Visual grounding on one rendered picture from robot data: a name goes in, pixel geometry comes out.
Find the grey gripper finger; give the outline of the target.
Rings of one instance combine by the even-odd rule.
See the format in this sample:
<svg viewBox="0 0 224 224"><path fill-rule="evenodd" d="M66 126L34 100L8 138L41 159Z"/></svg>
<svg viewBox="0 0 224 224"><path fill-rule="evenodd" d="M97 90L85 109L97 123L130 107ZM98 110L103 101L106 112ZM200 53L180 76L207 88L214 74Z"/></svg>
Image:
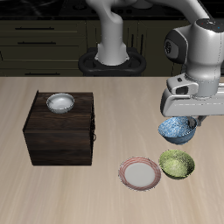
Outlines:
<svg viewBox="0 0 224 224"><path fill-rule="evenodd" d="M187 119L190 128L195 128L197 126L197 120L194 117L188 116Z"/></svg>

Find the dark wooden cabinet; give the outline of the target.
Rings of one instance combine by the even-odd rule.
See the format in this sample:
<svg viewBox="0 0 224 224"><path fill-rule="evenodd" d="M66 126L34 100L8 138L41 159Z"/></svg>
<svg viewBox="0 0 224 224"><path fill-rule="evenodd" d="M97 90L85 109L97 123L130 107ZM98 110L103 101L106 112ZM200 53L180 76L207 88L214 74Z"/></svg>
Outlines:
<svg viewBox="0 0 224 224"><path fill-rule="evenodd" d="M23 127L31 163L91 165L96 139L94 95L70 92L74 106L60 115L46 105L51 95L36 93Z"/></svg>

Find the green bowl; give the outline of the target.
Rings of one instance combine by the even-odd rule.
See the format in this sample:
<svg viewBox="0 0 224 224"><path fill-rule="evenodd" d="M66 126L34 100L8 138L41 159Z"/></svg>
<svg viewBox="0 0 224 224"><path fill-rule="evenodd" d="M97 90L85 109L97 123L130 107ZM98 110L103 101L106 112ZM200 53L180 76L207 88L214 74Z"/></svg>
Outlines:
<svg viewBox="0 0 224 224"><path fill-rule="evenodd" d="M182 150L167 150L159 157L163 173L172 179L185 179L195 169L194 160Z"/></svg>

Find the red-rimmed white plate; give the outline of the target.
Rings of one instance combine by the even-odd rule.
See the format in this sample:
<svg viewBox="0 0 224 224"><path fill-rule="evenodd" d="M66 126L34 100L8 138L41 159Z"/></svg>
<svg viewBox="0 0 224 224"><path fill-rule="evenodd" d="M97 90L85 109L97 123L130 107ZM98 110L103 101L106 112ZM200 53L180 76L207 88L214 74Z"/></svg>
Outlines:
<svg viewBox="0 0 224 224"><path fill-rule="evenodd" d="M120 165L118 177L134 191L149 191L158 185L161 171L158 165L147 157L131 157Z"/></svg>

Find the blue bowl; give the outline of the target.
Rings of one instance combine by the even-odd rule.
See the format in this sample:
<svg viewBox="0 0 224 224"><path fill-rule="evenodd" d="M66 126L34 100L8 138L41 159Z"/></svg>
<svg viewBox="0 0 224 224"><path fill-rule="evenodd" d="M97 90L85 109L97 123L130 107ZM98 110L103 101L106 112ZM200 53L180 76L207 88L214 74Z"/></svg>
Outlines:
<svg viewBox="0 0 224 224"><path fill-rule="evenodd" d="M185 144L193 138L196 128L189 127L187 116L175 116L162 122L158 133L169 143Z"/></svg>

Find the white bowl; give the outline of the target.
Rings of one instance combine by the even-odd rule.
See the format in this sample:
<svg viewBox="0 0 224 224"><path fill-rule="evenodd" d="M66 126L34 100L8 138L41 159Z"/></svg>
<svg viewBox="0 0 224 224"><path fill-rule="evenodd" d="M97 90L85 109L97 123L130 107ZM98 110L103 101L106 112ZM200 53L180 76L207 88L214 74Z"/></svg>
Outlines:
<svg viewBox="0 0 224 224"><path fill-rule="evenodd" d="M52 94L46 105L54 114L65 114L74 107L74 98L66 93Z"/></svg>

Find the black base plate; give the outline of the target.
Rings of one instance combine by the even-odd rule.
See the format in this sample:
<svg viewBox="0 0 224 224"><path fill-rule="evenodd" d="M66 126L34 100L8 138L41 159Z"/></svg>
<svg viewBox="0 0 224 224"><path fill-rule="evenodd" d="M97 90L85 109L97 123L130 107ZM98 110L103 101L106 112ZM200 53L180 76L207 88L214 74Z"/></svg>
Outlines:
<svg viewBox="0 0 224 224"><path fill-rule="evenodd" d="M90 47L79 58L78 67L87 77L138 77L146 68L145 58L134 47L127 48L129 60L118 66L106 66L95 59L96 47Z"/></svg>

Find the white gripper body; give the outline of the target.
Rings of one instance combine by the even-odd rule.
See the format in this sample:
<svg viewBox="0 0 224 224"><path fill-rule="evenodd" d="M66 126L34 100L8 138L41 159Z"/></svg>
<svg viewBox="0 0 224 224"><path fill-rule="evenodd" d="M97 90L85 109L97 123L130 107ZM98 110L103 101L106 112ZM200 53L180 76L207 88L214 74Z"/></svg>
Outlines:
<svg viewBox="0 0 224 224"><path fill-rule="evenodd" d="M224 87L219 87L216 95L196 100L190 95L163 92L160 111L165 117L173 116L222 116L224 115Z"/></svg>

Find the dark kitchen cupboards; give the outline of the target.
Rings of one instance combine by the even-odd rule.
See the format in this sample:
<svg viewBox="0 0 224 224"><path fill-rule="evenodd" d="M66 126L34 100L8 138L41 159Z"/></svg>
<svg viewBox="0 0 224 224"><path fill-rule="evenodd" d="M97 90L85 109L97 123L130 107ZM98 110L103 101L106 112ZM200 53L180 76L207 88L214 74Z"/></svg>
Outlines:
<svg viewBox="0 0 224 224"><path fill-rule="evenodd" d="M165 37L189 25L183 13L144 1L111 11L122 18L126 50L146 60L140 76L167 73ZM0 76L81 76L79 58L101 42L100 18L86 0L0 0Z"/></svg>

